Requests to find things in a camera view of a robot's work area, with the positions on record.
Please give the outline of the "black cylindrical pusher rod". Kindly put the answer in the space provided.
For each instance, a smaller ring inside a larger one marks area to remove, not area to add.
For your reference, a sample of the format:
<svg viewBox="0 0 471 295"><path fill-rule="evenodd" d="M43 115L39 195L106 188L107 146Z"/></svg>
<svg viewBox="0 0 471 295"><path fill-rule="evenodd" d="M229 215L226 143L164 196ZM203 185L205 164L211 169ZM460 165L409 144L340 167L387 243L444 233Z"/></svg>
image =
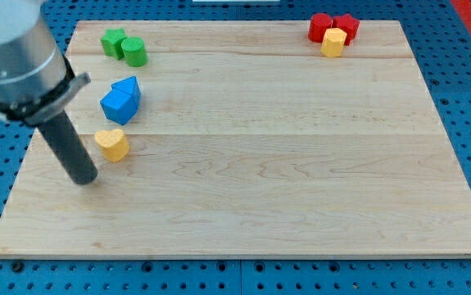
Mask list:
<svg viewBox="0 0 471 295"><path fill-rule="evenodd" d="M64 111L41 124L38 130L75 184L90 184L97 178L97 167Z"/></svg>

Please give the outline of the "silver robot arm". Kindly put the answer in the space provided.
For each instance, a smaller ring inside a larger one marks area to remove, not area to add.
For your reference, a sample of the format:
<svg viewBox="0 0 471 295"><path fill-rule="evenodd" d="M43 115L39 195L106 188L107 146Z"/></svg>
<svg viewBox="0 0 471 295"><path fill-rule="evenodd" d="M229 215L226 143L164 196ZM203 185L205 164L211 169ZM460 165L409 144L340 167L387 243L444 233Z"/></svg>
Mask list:
<svg viewBox="0 0 471 295"><path fill-rule="evenodd" d="M38 128L71 180L89 184L97 168L65 109L90 77L74 73L42 5L0 0L0 118Z"/></svg>

